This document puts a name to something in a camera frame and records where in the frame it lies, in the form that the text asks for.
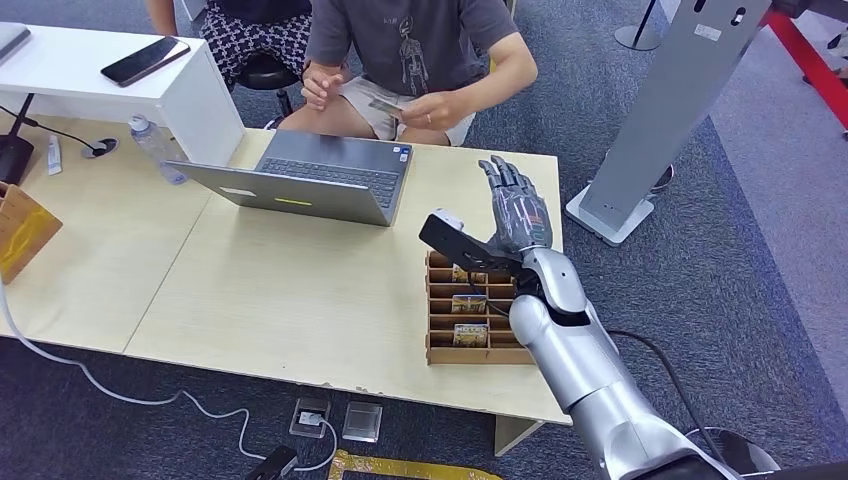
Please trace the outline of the person's left hand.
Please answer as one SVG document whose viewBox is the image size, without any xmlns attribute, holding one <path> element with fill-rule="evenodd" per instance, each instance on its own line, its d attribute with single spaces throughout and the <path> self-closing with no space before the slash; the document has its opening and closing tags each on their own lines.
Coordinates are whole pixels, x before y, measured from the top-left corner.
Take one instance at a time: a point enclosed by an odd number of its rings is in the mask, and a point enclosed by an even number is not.
<svg viewBox="0 0 848 480">
<path fill-rule="evenodd" d="M 443 91 L 415 99 L 403 109 L 401 119 L 408 127 L 447 131 L 472 113 L 462 93 Z"/>
</svg>

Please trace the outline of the person's right hand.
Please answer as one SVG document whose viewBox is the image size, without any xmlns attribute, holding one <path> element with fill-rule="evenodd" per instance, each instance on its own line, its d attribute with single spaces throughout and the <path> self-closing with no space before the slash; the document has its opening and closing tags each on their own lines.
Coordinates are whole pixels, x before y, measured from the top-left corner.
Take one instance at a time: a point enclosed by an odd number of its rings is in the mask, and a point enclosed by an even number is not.
<svg viewBox="0 0 848 480">
<path fill-rule="evenodd" d="M 306 105 L 323 111 L 330 100 L 336 97 L 341 86 L 352 78 L 346 65 L 325 66 L 308 63 L 302 75 L 301 94 Z"/>
</svg>

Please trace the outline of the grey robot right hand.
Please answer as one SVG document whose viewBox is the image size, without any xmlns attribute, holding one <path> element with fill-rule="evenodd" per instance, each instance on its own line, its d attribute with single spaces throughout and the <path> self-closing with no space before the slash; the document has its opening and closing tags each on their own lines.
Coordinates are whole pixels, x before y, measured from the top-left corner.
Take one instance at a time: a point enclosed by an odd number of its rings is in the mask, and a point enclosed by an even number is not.
<svg viewBox="0 0 848 480">
<path fill-rule="evenodd" d="M 495 232 L 488 244 L 518 254 L 553 245 L 553 227 L 546 202 L 533 182 L 498 155 L 479 160 L 492 197 Z"/>
</svg>

